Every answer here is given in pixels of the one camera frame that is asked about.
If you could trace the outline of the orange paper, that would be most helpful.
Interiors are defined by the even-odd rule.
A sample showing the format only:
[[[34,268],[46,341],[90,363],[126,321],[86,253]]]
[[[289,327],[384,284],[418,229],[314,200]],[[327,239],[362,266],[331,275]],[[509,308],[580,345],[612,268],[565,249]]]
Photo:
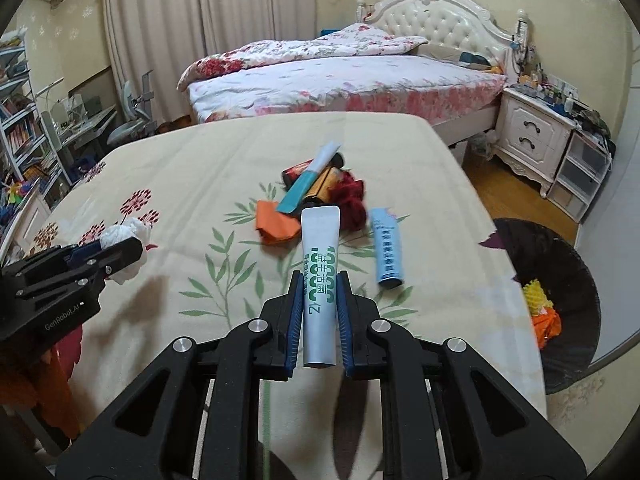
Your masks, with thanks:
[[[265,245],[277,245],[294,240],[300,233],[300,222],[277,211],[276,202],[258,200],[256,203],[256,230]]]

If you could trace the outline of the light blue tube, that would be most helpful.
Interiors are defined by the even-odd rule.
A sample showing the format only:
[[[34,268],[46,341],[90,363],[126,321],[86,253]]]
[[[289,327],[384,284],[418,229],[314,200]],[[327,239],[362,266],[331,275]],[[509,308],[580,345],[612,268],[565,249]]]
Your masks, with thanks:
[[[374,241],[376,280],[384,289],[394,289],[404,282],[401,242],[397,218],[385,208],[369,211]]]

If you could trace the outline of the white green-lettered tube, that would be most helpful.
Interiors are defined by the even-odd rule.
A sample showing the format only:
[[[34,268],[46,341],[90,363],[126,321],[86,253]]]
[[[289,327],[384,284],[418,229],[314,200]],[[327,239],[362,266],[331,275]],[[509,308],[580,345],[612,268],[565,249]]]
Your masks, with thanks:
[[[336,364],[336,274],[341,213],[337,206],[302,212],[304,365]]]

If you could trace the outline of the teal white tube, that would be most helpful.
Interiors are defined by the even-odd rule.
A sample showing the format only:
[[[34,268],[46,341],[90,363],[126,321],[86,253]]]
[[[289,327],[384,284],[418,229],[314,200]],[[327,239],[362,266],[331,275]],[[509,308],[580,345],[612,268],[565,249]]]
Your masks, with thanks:
[[[316,157],[295,180],[282,200],[280,200],[277,206],[277,212],[280,212],[280,214],[292,214],[296,211],[300,202],[314,185],[314,182],[317,181],[324,168],[329,166],[340,147],[341,144],[336,141],[331,141],[318,151]]]

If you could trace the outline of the dark red knitted cloth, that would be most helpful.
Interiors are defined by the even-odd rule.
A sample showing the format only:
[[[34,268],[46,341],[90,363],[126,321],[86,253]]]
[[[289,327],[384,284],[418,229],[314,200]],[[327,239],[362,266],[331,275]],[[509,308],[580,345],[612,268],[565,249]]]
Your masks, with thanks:
[[[349,171],[343,171],[329,190],[329,203],[341,211],[342,231],[355,232],[364,228],[367,211],[363,200],[363,180],[356,179]]]

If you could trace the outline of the gold bottle black cap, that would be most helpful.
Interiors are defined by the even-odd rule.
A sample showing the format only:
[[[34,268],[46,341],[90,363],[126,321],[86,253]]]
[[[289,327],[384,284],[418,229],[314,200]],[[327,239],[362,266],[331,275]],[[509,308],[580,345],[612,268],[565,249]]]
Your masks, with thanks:
[[[302,200],[302,207],[314,207],[329,205],[332,190],[343,179],[343,171],[333,166],[326,167],[317,180],[311,185]]]

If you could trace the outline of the red bottle black cap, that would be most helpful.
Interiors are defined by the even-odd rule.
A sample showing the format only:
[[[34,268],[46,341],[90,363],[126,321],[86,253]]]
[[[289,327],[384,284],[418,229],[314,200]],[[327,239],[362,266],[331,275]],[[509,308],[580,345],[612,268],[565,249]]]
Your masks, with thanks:
[[[281,172],[282,182],[284,184],[284,188],[288,191],[292,188],[294,182],[299,178],[299,176],[308,168],[308,166],[312,163],[311,159],[305,160],[304,162],[299,162],[298,164],[288,167]],[[344,157],[341,153],[336,153],[331,161],[330,165],[337,169],[342,169],[344,166]]]

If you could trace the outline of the black trash bin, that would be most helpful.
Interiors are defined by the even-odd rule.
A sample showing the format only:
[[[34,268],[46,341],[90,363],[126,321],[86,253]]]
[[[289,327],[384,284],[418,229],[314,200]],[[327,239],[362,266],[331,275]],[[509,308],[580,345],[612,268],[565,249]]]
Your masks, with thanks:
[[[559,315],[561,331],[540,350],[546,393],[557,393],[585,373],[600,337],[596,283],[576,249],[558,233],[533,221],[495,221],[498,246],[505,249],[521,285],[533,280]]]

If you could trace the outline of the cream floral bedsheet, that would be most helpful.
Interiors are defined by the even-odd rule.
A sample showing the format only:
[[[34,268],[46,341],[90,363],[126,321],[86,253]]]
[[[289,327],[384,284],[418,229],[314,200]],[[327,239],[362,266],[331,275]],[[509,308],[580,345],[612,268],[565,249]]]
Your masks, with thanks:
[[[283,196],[281,171],[341,145],[368,208],[396,214],[404,281],[378,286],[374,241],[343,235],[338,266],[384,318],[434,342],[466,340],[538,410],[546,406],[532,323],[496,228],[454,155],[409,115],[306,113],[212,122],[112,151],[55,208],[37,248],[88,242],[129,218],[148,222],[148,261],[109,284],[82,330],[70,378],[81,426],[176,338],[223,337],[288,290],[299,242],[266,246],[259,202]]]

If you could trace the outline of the white desk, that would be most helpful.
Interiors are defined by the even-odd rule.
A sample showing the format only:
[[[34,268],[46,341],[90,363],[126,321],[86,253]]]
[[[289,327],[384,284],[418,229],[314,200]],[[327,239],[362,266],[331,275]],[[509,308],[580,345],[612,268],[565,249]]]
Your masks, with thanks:
[[[55,151],[57,153],[77,151],[98,140],[99,136],[114,122],[116,116],[116,106],[111,105],[79,125],[67,128],[53,138]]]

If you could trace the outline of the bookshelf with books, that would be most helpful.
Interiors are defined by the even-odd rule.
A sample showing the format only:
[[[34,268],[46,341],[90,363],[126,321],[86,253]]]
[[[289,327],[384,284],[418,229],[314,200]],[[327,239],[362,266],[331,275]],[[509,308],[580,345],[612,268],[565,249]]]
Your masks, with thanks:
[[[26,29],[1,37],[1,186],[35,182],[53,209],[70,190],[32,83]]]

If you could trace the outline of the grey desk chair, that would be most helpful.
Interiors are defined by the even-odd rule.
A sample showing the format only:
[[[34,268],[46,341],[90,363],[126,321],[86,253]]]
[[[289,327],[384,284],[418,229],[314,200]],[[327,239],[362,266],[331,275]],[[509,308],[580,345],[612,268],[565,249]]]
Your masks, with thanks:
[[[125,122],[115,128],[107,138],[109,148],[118,148],[124,144],[152,136],[157,128],[157,122],[153,118],[151,102],[154,92],[151,89],[149,70],[141,78],[142,93],[134,96],[129,80],[122,85],[120,92],[120,104],[124,112]]]

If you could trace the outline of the yellow foam net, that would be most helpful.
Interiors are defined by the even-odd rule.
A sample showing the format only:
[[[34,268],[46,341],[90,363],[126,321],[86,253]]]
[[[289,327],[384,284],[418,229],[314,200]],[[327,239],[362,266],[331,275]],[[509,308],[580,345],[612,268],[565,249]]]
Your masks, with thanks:
[[[530,281],[524,285],[523,295],[529,314],[533,318],[539,315],[546,315],[548,310],[553,308],[552,301],[547,297],[538,280]]]

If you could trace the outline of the orange plastic wrapper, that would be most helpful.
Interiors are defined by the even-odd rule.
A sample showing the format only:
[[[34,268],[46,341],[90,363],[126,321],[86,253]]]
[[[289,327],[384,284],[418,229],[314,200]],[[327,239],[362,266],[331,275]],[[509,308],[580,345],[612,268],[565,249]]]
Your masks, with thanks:
[[[562,333],[562,322],[559,313],[553,308],[547,308],[532,317],[537,346],[543,349],[550,339]]]

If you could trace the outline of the beige curtain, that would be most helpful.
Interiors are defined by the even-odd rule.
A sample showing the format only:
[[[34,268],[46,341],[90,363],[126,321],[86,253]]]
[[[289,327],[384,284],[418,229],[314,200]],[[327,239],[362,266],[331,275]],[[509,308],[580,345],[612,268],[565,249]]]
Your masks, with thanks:
[[[148,74],[158,122],[189,114],[177,84],[199,58],[257,40],[316,34],[314,0],[103,0],[103,15],[116,84],[139,89]]]

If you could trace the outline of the white nightstand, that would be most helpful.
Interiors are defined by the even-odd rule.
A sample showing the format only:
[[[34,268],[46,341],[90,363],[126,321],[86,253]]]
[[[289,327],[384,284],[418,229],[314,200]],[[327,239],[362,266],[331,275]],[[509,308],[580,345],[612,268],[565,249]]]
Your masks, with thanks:
[[[537,182],[546,198],[576,124],[541,100],[505,88],[492,154],[520,177]]]

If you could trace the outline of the floral quilt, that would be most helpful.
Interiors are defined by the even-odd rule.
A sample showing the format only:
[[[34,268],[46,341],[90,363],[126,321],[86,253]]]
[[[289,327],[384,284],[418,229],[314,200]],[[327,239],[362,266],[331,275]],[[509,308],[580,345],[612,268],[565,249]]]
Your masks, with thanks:
[[[197,81],[209,80],[240,70],[316,58],[406,54],[427,44],[423,36],[393,36],[363,23],[309,40],[259,40],[231,51],[216,53],[193,62],[180,76],[177,90],[183,92]]]

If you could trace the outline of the plastic drawer unit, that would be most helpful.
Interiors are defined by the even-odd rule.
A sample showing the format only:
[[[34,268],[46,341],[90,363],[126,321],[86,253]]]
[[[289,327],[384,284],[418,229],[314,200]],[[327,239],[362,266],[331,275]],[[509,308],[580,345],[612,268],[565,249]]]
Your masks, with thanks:
[[[582,222],[608,175],[612,156],[597,134],[575,129],[547,195],[576,223]]]

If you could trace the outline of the white tufted bed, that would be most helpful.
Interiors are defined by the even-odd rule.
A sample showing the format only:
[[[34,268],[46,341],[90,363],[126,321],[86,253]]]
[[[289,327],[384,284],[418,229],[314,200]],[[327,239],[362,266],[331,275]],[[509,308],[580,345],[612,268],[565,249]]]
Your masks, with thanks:
[[[428,40],[406,54],[316,58],[190,84],[198,122],[273,114],[367,112],[425,119],[448,145],[492,128],[516,78],[512,35],[473,0],[357,4],[355,23]]]

